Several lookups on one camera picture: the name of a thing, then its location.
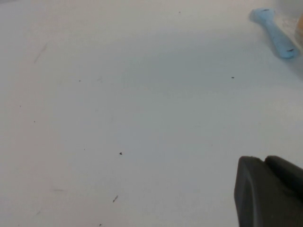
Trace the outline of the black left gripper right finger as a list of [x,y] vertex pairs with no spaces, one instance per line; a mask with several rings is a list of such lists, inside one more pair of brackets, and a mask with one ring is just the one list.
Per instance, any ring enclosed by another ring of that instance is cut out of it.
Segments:
[[265,163],[286,187],[294,191],[298,197],[303,196],[302,168],[278,156],[267,156]]

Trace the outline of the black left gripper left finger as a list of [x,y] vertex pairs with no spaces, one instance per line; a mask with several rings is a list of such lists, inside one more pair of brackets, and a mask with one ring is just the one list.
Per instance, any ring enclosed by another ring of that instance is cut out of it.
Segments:
[[283,182],[257,157],[238,161],[234,200],[241,227],[301,227],[303,197]]

